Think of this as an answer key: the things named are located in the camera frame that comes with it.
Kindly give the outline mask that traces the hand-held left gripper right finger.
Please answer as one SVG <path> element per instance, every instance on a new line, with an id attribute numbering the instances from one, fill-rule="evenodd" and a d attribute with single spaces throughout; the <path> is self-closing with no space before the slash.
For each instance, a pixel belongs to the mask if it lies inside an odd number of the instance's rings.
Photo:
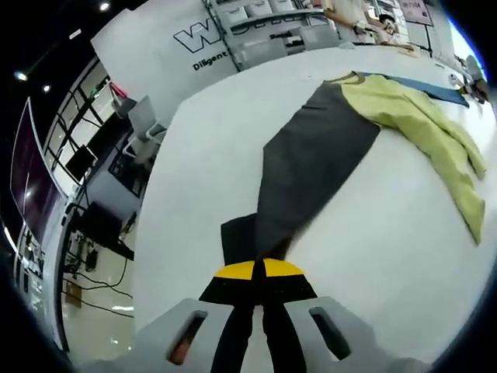
<path id="1" fill-rule="evenodd" d="M 304 272 L 282 260 L 260 262 L 263 329 L 275 372 L 375 372 L 373 330 Z"/>

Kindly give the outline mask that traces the person's right hand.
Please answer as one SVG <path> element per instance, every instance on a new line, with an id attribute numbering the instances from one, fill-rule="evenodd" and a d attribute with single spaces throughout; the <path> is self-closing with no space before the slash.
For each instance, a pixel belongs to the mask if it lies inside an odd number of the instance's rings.
<path id="1" fill-rule="evenodd" d="M 484 78 L 474 80 L 471 84 L 472 96 L 481 104 L 488 102 L 488 83 Z"/>

